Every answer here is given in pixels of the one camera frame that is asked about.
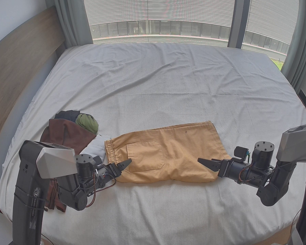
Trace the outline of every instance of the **curtain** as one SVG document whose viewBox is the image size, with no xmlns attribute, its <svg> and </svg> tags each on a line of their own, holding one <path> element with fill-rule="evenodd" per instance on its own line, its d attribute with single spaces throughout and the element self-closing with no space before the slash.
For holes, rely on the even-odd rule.
<svg viewBox="0 0 306 245">
<path fill-rule="evenodd" d="M 66 48 L 93 43 L 84 0 L 45 0 L 55 6 L 66 41 Z"/>
<path fill-rule="evenodd" d="M 299 0 L 297 24 L 281 71 L 298 93 L 306 74 L 306 0 Z"/>
</svg>

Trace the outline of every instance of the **pocket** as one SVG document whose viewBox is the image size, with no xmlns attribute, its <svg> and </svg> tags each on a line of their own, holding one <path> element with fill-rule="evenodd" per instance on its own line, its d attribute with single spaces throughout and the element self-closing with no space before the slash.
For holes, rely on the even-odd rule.
<svg viewBox="0 0 306 245">
<path fill-rule="evenodd" d="M 161 145 L 156 141 L 145 141 L 127 144 L 130 172 L 150 169 L 161 169 L 165 164 Z"/>
</svg>

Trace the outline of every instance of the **headboard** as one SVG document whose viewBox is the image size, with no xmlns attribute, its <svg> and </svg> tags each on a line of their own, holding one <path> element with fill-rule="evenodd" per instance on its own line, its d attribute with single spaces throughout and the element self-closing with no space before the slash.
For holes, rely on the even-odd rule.
<svg viewBox="0 0 306 245">
<path fill-rule="evenodd" d="M 0 131 L 18 96 L 64 41 L 55 7 L 32 17 L 0 41 Z"/>
</svg>

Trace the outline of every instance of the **orange pants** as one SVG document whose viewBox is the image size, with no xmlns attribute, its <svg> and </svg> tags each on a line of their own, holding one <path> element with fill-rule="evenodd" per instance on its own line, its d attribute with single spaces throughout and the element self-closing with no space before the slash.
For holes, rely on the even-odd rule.
<svg viewBox="0 0 306 245">
<path fill-rule="evenodd" d="M 231 159 L 210 121 L 123 134 L 105 141 L 109 163 L 129 158 L 119 182 L 210 182 L 218 175 L 197 159 Z"/>
</svg>

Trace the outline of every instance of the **mattress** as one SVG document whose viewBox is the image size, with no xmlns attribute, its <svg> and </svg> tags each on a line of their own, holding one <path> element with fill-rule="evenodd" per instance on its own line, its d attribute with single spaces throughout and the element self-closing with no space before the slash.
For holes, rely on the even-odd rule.
<svg viewBox="0 0 306 245">
<path fill-rule="evenodd" d="M 12 139 L 0 180 L 0 209 L 12 219 L 24 140 L 38 141 L 61 110 L 98 121 L 98 134 L 121 134 L 211 120 L 230 155 L 257 141 L 275 145 L 306 124 L 306 109 L 265 54 L 182 43 L 84 45 L 66 50 L 34 96 Z M 117 183 L 83 211 L 44 213 L 42 233 L 57 244 L 253 244 L 288 226 L 301 207 L 306 163 L 287 194 L 262 205 L 257 189 L 218 178 Z"/>
</svg>

